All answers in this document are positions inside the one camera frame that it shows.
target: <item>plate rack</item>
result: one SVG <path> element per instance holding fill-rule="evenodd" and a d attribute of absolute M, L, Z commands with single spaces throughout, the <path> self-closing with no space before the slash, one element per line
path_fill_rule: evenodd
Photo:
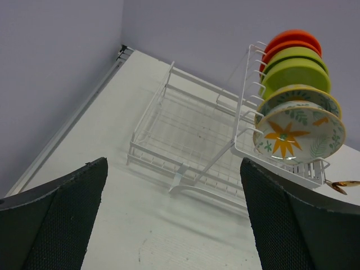
<path fill-rule="evenodd" d="M 324 184 L 324 159 L 285 165 L 256 151 L 254 116 L 264 88 L 258 71 L 263 48 L 252 44 L 229 77 L 242 68 L 239 95 L 174 67 L 172 63 L 141 116 L 130 141 L 128 164 L 140 163 L 172 178 L 170 194 L 198 192 L 246 210 L 240 179 L 245 157 L 308 188 Z"/>

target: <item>stack of plates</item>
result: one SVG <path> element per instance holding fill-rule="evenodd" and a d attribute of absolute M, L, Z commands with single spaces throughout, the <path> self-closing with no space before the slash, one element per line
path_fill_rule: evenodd
<path fill-rule="evenodd" d="M 327 158 L 344 143 L 341 107 L 330 95 L 329 70 L 322 48 L 303 30 L 285 31 L 265 49 L 259 91 L 263 103 L 255 117 L 254 144 L 263 155 L 286 164 Z"/>

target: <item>green plate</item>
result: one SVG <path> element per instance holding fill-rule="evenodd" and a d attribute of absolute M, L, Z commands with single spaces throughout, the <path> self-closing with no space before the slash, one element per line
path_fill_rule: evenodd
<path fill-rule="evenodd" d="M 317 63 L 326 72 L 327 75 L 329 74 L 329 70 L 324 61 L 322 61 L 321 57 L 312 49 L 308 49 L 305 47 L 291 47 L 278 52 L 271 58 L 271 60 L 263 70 L 263 73 L 267 74 L 271 70 L 271 68 L 273 68 L 280 62 L 283 62 L 287 59 L 296 58 L 311 60 Z"/>
<path fill-rule="evenodd" d="M 303 58 L 288 59 L 274 66 L 261 82 L 265 86 L 263 99 L 266 100 L 278 89 L 291 84 L 305 84 L 330 93 L 329 76 L 317 63 Z"/>

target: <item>lavender wall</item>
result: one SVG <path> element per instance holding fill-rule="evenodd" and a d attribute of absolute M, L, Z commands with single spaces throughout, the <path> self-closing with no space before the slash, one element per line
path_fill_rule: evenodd
<path fill-rule="evenodd" d="M 123 0 L 0 1 L 0 197 L 120 48 Z"/>
<path fill-rule="evenodd" d="M 222 86 L 248 45 L 301 28 L 323 47 L 346 144 L 360 150 L 360 1 L 127 0 L 123 43 Z M 240 78 L 230 89 L 239 91 Z"/>

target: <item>wire shelf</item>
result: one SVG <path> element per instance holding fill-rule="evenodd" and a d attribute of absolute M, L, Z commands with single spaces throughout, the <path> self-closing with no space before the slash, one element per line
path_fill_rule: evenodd
<path fill-rule="evenodd" d="M 259 73 L 254 72 L 254 63 L 261 64 L 257 58 L 263 52 L 261 45 L 251 45 L 243 57 L 245 76 L 239 96 L 172 63 L 133 132 L 128 164 L 136 161 L 173 177 L 170 193 L 195 191 L 242 209 L 246 209 L 240 179 L 244 157 L 308 188 L 322 185 L 329 166 L 324 160 L 289 166 L 255 151 L 253 134 L 260 131 L 253 120 L 262 99 L 251 91 L 261 87 L 256 82 Z"/>

